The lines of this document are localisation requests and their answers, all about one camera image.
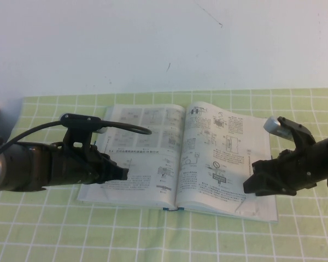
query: table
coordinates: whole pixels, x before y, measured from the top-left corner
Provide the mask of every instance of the table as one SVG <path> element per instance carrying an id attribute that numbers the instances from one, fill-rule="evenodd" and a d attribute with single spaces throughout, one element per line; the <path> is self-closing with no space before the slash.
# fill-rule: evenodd
<path id="1" fill-rule="evenodd" d="M 11 136 L 64 112 L 103 117 L 106 106 L 213 103 L 240 114 L 284 116 L 316 141 L 328 137 L 328 89 L 242 90 L 27 97 Z M 61 127 L 26 141 L 60 141 Z M 273 156 L 294 144 L 271 136 Z M 85 204 L 79 186 L 0 192 L 0 261 L 328 261 L 328 189 L 277 196 L 279 223 Z"/>

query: white wall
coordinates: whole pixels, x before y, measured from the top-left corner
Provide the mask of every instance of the white wall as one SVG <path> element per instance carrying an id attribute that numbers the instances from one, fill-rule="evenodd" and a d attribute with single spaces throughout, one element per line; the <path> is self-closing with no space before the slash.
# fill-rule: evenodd
<path id="1" fill-rule="evenodd" d="M 326 0 L 0 0 L 0 98 L 294 87 L 328 87 Z"/>

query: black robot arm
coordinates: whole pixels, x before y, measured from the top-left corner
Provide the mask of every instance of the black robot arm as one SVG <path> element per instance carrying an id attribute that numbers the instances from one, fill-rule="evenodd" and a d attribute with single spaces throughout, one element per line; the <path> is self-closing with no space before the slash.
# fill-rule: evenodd
<path id="1" fill-rule="evenodd" d="M 68 128 L 62 142 L 51 145 L 18 142 L 33 132 L 58 125 Z M 151 134 L 150 130 L 131 124 L 64 114 L 59 121 L 28 130 L 6 144 L 0 139 L 0 190 L 34 192 L 44 190 L 45 186 L 127 180 L 128 169 L 119 167 L 109 155 L 91 145 L 92 133 L 106 127 Z"/>
<path id="2" fill-rule="evenodd" d="M 254 173 L 243 185 L 245 193 L 296 195 L 298 190 L 315 187 L 322 180 L 328 185 L 328 138 L 316 142 L 307 128 L 285 117 L 270 117 L 264 128 L 293 141 L 295 150 L 284 150 L 276 159 L 253 163 Z"/>

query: illustration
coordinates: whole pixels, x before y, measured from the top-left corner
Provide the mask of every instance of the illustration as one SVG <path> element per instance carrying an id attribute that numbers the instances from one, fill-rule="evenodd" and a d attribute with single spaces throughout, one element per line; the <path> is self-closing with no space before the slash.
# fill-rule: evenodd
<path id="1" fill-rule="evenodd" d="M 119 122 L 139 125 L 142 108 L 124 108 L 121 111 Z"/>
<path id="2" fill-rule="evenodd" d="M 208 145 L 216 145 L 216 134 L 209 131 L 202 129 L 199 135 L 203 135 L 205 137 L 205 144 Z"/>
<path id="3" fill-rule="evenodd" d="M 181 126 L 184 123 L 184 113 L 178 109 L 167 108 L 165 114 L 165 125 L 169 126 Z"/>
<path id="4" fill-rule="evenodd" d="M 181 160 L 181 164 L 180 164 L 180 170 L 182 169 L 182 167 L 184 165 L 194 165 L 198 163 L 198 159 L 199 159 L 199 153 L 195 152 L 194 157 L 191 159 L 189 156 L 185 156 L 182 160 Z"/>
<path id="5" fill-rule="evenodd" d="M 151 131 L 151 135 L 138 135 L 137 147 L 157 147 L 160 131 L 155 128 L 152 128 Z"/>
<path id="6" fill-rule="evenodd" d="M 181 147 L 181 135 L 176 132 L 163 131 L 161 147 L 179 151 Z"/>
<path id="7" fill-rule="evenodd" d="M 226 151 L 238 154 L 238 138 L 230 135 L 226 136 Z"/>
<path id="8" fill-rule="evenodd" d="M 135 134 L 126 130 L 118 129 L 114 135 L 112 146 L 114 147 L 132 147 Z"/>
<path id="9" fill-rule="evenodd" d="M 193 109 L 191 109 L 190 114 L 191 115 L 202 115 L 202 113 L 206 113 L 206 108 L 201 108 L 199 106 L 195 106 Z"/>
<path id="10" fill-rule="evenodd" d="M 224 127 L 224 125 L 226 124 L 226 122 L 224 121 L 224 117 L 222 112 L 219 112 L 219 115 L 216 117 L 214 116 L 214 124 L 217 127 Z"/>
<path id="11" fill-rule="evenodd" d="M 125 161 L 122 163 L 122 165 L 123 165 L 124 168 L 128 168 L 129 171 L 131 170 L 131 167 L 132 167 L 132 166 L 135 166 L 134 162 L 132 161 L 132 158 L 125 160 Z"/>
<path id="12" fill-rule="evenodd" d="M 163 178 L 166 178 L 167 176 L 173 177 L 172 170 L 170 168 L 164 168 L 162 166 L 158 168 L 158 175 Z"/>
<path id="13" fill-rule="evenodd" d="M 208 166 L 209 169 L 213 171 L 213 179 L 218 181 L 218 184 L 227 183 L 227 179 L 225 177 L 225 171 L 220 169 L 220 163 L 217 161 L 213 162 L 213 168 Z"/>
<path id="14" fill-rule="evenodd" d="M 163 108 L 146 108 L 142 117 L 142 125 L 159 126 L 163 120 Z"/>
<path id="15" fill-rule="evenodd" d="M 164 189 L 164 190 L 170 190 L 170 191 L 171 191 L 171 188 L 166 187 L 166 186 L 161 186 L 161 185 L 159 185 L 159 184 L 157 184 L 156 187 L 158 187 L 158 188 L 162 188 L 162 189 Z"/>

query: open book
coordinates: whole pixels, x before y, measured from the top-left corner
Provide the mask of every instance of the open book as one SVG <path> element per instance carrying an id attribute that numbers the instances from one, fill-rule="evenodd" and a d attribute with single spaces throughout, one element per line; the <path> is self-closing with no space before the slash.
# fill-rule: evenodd
<path id="1" fill-rule="evenodd" d="M 275 196 L 243 191 L 251 164 L 271 158 L 266 119 L 205 102 L 187 109 L 115 105 L 104 119 L 146 127 L 152 135 L 116 128 L 98 135 L 99 151 L 129 168 L 128 180 L 82 185 L 79 200 L 278 220 Z"/>

